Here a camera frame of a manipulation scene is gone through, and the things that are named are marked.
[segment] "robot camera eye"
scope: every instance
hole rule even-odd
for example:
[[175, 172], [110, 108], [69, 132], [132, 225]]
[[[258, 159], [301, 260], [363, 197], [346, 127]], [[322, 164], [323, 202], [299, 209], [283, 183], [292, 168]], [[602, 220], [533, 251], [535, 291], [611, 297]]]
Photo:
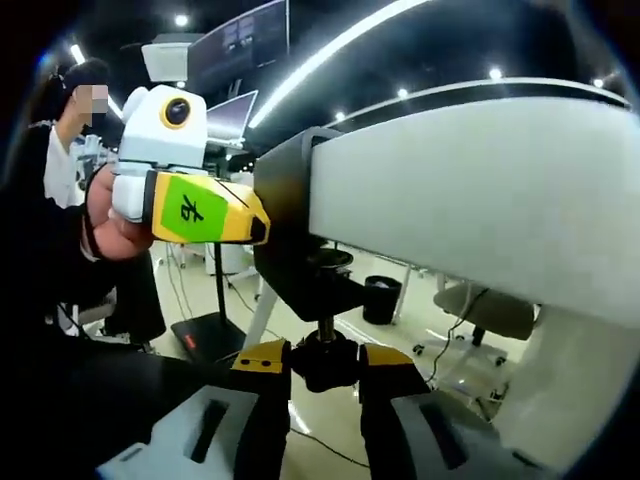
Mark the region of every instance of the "robot camera eye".
[[181, 128], [191, 113], [191, 106], [184, 98], [170, 100], [160, 112], [162, 123], [172, 129]]

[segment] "computer monitor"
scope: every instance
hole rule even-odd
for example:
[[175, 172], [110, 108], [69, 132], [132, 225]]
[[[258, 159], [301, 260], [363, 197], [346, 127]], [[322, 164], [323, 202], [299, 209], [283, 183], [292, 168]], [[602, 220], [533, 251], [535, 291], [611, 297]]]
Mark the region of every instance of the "computer monitor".
[[189, 46], [186, 89], [207, 95], [289, 50], [288, 0], [254, 8]]
[[242, 143], [258, 91], [245, 93], [207, 110], [207, 137], [220, 143]]

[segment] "trash can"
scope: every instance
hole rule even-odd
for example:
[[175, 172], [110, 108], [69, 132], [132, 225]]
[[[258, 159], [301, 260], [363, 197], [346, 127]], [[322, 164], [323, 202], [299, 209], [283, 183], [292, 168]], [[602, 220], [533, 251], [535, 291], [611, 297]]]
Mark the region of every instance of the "trash can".
[[402, 284], [389, 277], [373, 275], [364, 281], [362, 318], [374, 325], [389, 325], [400, 297]]

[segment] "green label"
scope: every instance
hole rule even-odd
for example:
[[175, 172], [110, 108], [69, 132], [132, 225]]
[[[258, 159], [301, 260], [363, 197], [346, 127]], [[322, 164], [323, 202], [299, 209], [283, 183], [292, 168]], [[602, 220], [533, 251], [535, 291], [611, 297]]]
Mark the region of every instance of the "green label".
[[206, 187], [174, 176], [162, 211], [162, 226], [187, 242], [217, 242], [222, 237], [229, 206]]

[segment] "chinese character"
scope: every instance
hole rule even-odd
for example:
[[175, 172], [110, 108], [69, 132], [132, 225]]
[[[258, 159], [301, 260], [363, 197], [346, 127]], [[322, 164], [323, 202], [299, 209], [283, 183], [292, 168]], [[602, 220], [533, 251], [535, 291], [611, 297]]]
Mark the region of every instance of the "chinese character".
[[193, 223], [198, 220], [204, 220], [204, 217], [198, 213], [196, 209], [196, 202], [191, 203], [189, 198], [186, 195], [183, 195], [184, 204], [180, 208], [180, 214], [182, 215], [183, 220], [189, 221], [191, 220], [191, 214], [193, 213]]

